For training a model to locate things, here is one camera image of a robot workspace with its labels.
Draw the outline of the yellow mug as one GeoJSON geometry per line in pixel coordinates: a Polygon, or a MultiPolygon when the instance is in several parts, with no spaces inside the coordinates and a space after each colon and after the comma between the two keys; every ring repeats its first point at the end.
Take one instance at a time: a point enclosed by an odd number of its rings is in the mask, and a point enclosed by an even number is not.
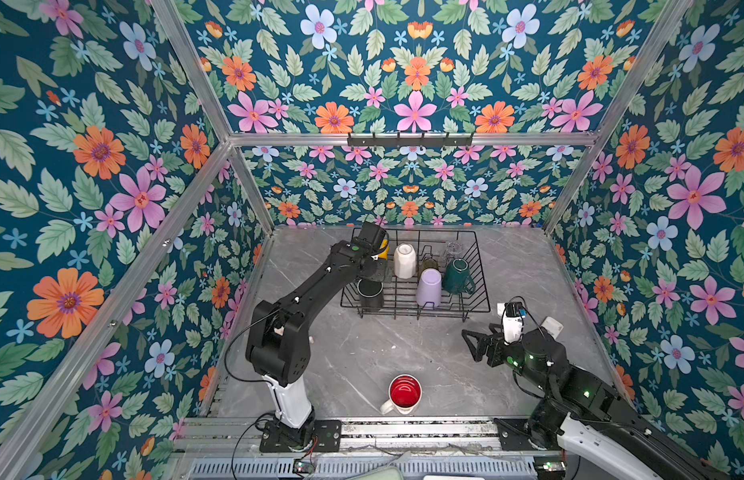
{"type": "Polygon", "coordinates": [[[389,252],[389,240],[384,239],[381,245],[381,251],[377,255],[378,259],[387,259],[389,252]]]}

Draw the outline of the black mug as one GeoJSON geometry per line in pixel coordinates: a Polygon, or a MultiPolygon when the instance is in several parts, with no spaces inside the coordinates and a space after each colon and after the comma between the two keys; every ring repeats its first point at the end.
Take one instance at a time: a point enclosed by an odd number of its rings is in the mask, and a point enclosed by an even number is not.
{"type": "Polygon", "coordinates": [[[384,307],[384,288],[379,281],[361,279],[357,285],[360,308],[364,313],[378,312],[384,307]]]}

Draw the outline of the black wire dish rack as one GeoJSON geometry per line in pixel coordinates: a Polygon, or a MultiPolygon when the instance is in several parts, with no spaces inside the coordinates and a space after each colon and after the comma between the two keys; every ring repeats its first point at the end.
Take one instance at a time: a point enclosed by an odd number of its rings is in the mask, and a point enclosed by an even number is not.
{"type": "Polygon", "coordinates": [[[384,288],[384,307],[378,312],[364,313],[360,308],[360,296],[357,291],[358,281],[345,287],[341,293],[340,305],[355,311],[360,317],[367,315],[387,315],[393,318],[436,316],[458,318],[467,321],[471,315],[488,313],[490,300],[487,282],[483,269],[483,259],[479,244],[478,233],[471,229],[412,229],[391,228],[387,231],[389,252],[386,260],[384,277],[379,280],[384,288]],[[433,247],[434,256],[439,262],[442,280],[449,262],[445,259],[445,246],[448,242],[460,241],[464,244],[465,259],[470,267],[476,289],[472,295],[450,294],[442,289],[441,305],[436,309],[423,309],[416,302],[416,292],[420,276],[402,280],[394,274],[394,253],[400,243],[408,243],[417,251],[417,267],[419,256],[425,245],[433,247]]]}

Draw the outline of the clear plastic cup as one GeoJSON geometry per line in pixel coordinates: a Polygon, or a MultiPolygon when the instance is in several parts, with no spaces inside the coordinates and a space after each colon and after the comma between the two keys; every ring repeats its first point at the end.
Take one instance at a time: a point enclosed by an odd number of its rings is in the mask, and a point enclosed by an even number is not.
{"type": "Polygon", "coordinates": [[[460,241],[448,242],[445,246],[445,259],[450,262],[454,259],[462,258],[464,255],[465,247],[460,241]]]}

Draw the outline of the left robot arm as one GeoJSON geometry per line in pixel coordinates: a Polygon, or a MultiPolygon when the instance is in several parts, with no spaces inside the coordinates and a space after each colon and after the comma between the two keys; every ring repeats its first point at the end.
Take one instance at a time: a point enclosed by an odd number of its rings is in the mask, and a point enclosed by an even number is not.
{"type": "Polygon", "coordinates": [[[387,239],[383,227],[363,223],[351,239],[332,245],[302,284],[273,303],[260,301],[253,311],[245,358],[274,402],[274,419],[266,431],[289,449],[303,450],[315,437],[315,408],[303,379],[311,359],[311,326],[346,286],[376,273],[387,239]]]}

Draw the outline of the red and white mug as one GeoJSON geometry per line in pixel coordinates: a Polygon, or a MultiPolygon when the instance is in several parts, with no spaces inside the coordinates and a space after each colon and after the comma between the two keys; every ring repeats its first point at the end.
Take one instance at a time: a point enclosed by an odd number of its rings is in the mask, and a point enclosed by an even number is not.
{"type": "Polygon", "coordinates": [[[410,374],[398,375],[389,385],[388,399],[380,407],[380,413],[409,415],[419,405],[422,396],[422,385],[416,377],[410,374]]]}

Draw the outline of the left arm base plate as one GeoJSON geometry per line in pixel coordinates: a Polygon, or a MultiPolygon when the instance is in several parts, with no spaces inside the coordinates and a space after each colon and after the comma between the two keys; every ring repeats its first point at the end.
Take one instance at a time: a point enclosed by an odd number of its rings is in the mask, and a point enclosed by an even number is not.
{"type": "Polygon", "coordinates": [[[340,420],[309,420],[300,429],[269,420],[263,431],[261,453],[338,452],[343,424],[340,420]]]}

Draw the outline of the dark green mug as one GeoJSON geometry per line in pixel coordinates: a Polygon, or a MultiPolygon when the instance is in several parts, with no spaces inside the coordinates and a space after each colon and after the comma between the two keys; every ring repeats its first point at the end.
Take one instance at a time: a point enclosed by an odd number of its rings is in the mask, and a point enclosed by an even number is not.
{"type": "Polygon", "coordinates": [[[442,289],[454,295],[475,293],[476,285],[465,259],[455,258],[449,262],[442,280],[442,289]]]}

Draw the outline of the lilac plastic cup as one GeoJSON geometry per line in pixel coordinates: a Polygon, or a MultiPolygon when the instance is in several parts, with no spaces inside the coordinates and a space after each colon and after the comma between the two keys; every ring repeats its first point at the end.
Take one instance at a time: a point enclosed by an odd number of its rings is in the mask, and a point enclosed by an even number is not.
{"type": "Polygon", "coordinates": [[[438,269],[425,269],[420,275],[416,302],[423,309],[436,309],[441,305],[442,275],[438,269]]]}

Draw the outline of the white cream mug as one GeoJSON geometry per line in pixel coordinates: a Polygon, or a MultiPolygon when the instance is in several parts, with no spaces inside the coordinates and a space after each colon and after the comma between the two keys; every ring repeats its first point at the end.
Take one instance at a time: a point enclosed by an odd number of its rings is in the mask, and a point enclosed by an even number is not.
{"type": "Polygon", "coordinates": [[[394,274],[397,278],[411,279],[417,274],[417,251],[408,243],[400,243],[394,253],[394,274]]]}

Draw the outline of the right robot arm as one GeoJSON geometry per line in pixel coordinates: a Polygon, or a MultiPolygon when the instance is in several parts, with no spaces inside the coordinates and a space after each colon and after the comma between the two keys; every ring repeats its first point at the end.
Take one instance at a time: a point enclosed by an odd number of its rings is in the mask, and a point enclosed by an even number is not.
{"type": "Polygon", "coordinates": [[[640,415],[615,387],[572,364],[565,346],[544,329],[508,342],[503,327],[464,330],[471,355],[491,367],[507,366],[541,390],[527,433],[535,446],[555,446],[617,479],[728,479],[690,454],[640,415]]]}

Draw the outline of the olive glass cup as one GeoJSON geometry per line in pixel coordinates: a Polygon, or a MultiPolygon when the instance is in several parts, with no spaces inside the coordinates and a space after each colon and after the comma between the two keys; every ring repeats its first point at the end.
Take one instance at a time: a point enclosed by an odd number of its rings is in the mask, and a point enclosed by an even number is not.
{"type": "Polygon", "coordinates": [[[426,270],[434,269],[439,270],[438,259],[434,256],[433,247],[431,245],[425,245],[419,256],[419,269],[418,275],[422,276],[426,270]]]}

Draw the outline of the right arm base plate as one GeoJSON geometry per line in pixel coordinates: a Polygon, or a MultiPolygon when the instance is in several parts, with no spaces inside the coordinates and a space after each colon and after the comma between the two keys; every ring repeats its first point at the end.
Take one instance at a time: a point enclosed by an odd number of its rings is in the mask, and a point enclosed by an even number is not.
{"type": "Polygon", "coordinates": [[[526,418],[493,417],[498,439],[504,451],[558,451],[556,443],[535,440],[526,418]]]}

